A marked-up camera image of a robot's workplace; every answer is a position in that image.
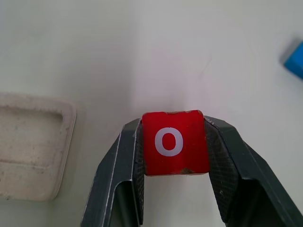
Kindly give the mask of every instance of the blue object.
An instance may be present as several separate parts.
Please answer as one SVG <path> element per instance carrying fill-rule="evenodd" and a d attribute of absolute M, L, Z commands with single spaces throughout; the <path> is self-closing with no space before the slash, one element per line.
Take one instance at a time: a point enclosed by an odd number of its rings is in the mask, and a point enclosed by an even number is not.
<path fill-rule="evenodd" d="M 303 79 L 303 42 L 297 47 L 292 55 L 290 55 L 284 66 Z"/>

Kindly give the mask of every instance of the white surface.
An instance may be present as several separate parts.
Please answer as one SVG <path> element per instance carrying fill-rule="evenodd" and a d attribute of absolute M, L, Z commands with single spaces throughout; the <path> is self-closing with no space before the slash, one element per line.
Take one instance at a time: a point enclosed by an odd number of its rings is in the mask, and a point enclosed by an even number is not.
<path fill-rule="evenodd" d="M 0 90 L 63 97 L 78 119 L 58 197 L 0 201 L 1 226 L 77 226 L 124 123 L 200 109 L 233 124 L 303 211 L 303 81 L 280 56 L 301 0 L 3 0 Z M 146 178 L 144 227 L 222 227 L 207 175 Z"/>
<path fill-rule="evenodd" d="M 58 193 L 76 111 L 58 100 L 0 93 L 0 197 L 52 200 Z"/>

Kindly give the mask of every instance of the white plastic tray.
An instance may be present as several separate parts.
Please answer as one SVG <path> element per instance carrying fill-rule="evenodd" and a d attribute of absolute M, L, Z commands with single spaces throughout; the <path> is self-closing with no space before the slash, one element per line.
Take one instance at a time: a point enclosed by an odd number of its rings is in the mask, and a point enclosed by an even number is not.
<path fill-rule="evenodd" d="M 59 100 L 0 93 L 0 196 L 45 201 L 60 188 L 76 110 Z"/>

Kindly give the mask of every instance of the red cube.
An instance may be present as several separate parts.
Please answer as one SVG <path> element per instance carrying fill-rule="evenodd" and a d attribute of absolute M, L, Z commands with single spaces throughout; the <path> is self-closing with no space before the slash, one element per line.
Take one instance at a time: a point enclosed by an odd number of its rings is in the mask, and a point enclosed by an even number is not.
<path fill-rule="evenodd" d="M 199 110 L 142 116 L 146 175 L 209 172 L 204 117 Z"/>

